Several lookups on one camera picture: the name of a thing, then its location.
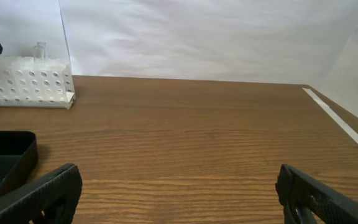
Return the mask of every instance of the brown wooden tabletop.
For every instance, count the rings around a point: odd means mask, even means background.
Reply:
[[[283,223],[281,164],[358,201],[358,145],[301,85],[74,82],[70,110],[0,108],[0,130],[37,135],[30,179],[78,165],[73,223]],[[355,116],[317,94],[358,132]]]

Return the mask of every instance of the black container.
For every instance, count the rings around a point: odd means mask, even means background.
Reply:
[[[34,133],[0,131],[0,196],[25,184],[37,161]]]

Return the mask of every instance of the white tape strip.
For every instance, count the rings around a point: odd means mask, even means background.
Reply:
[[[340,118],[326,103],[324,103],[313,91],[307,88],[303,88],[314,100],[317,102],[320,107],[322,107],[325,112],[327,112],[332,119],[340,125],[340,127],[345,130],[345,132],[358,143],[358,134],[344,121]]]

